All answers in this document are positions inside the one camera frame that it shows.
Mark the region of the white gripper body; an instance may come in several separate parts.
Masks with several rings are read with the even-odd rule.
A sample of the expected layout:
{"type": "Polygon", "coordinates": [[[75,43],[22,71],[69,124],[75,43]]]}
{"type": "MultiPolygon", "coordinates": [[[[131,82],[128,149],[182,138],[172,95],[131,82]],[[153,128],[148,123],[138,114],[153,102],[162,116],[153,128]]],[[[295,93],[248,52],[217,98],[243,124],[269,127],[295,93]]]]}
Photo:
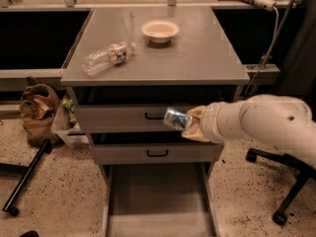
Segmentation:
{"type": "Polygon", "coordinates": [[[203,137],[212,143],[222,143],[225,137],[220,133],[217,125],[218,114],[222,107],[221,103],[212,103],[204,107],[201,113],[199,128],[203,137]]]}

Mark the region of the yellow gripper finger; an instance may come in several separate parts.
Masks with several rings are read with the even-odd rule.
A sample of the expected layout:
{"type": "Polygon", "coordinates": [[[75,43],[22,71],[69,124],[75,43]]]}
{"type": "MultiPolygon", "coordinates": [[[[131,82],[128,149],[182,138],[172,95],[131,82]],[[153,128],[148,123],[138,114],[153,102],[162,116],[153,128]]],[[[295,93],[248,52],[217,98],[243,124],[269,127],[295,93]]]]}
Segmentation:
{"type": "Polygon", "coordinates": [[[208,139],[203,135],[199,126],[191,126],[187,130],[184,130],[182,137],[197,142],[208,142],[208,139]]]}
{"type": "Polygon", "coordinates": [[[206,106],[198,106],[187,111],[187,115],[191,117],[192,122],[200,122],[206,106]]]}

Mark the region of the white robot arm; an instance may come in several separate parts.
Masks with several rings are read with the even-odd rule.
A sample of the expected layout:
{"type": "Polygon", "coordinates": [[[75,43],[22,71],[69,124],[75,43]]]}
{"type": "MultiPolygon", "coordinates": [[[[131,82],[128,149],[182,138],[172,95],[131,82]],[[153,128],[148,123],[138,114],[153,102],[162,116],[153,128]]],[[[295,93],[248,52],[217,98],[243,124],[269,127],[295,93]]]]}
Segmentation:
{"type": "Polygon", "coordinates": [[[300,99],[256,95],[245,101],[199,106],[188,114],[198,122],[182,132],[186,139],[213,143],[255,139],[316,167],[316,121],[300,99]]]}

